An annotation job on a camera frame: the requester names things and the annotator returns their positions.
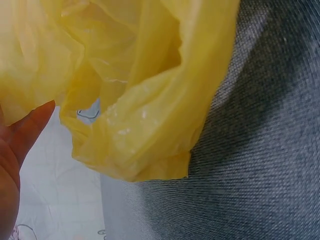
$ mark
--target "plastic bag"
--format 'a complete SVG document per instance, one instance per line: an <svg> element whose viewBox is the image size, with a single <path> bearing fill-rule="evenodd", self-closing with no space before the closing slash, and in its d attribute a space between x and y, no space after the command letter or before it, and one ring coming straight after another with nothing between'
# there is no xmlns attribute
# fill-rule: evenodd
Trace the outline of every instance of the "plastic bag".
<svg viewBox="0 0 320 240"><path fill-rule="evenodd" d="M135 182L187 176L232 55L239 0L2 0L10 125L55 100L72 157ZM77 110L100 99L91 125Z"/></svg>

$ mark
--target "denim fabric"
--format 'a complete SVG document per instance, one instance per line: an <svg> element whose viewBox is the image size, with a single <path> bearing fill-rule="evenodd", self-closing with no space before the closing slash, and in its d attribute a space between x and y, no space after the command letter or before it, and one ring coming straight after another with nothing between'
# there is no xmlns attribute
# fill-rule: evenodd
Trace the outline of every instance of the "denim fabric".
<svg viewBox="0 0 320 240"><path fill-rule="evenodd" d="M101 185L110 240L320 239L320 1L242 1L188 179Z"/></svg>

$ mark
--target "gray denim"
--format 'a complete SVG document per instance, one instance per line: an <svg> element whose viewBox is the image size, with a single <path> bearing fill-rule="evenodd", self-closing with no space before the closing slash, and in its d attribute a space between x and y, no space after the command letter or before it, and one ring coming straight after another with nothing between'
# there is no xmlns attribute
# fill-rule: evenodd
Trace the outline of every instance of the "gray denim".
<svg viewBox="0 0 320 240"><path fill-rule="evenodd" d="M241 2L188 179L101 186L108 240L320 239L320 1Z"/></svg>

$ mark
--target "finger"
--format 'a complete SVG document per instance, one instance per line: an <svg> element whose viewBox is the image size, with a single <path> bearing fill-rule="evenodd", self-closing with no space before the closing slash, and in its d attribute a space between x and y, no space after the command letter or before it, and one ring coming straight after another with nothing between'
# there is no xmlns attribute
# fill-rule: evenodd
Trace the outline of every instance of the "finger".
<svg viewBox="0 0 320 240"><path fill-rule="evenodd" d="M54 109L55 102L48 102L10 127L13 134L8 144L15 154L20 167L29 150L47 125Z"/></svg>

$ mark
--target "hand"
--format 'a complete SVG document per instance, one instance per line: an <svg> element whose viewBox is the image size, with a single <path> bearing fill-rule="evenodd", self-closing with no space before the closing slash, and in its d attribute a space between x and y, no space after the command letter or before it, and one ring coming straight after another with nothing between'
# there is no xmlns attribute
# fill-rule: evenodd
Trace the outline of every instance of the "hand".
<svg viewBox="0 0 320 240"><path fill-rule="evenodd" d="M0 106L0 240L9 238L17 219L20 168L54 109L55 102L48 102L13 125L4 126Z"/></svg>

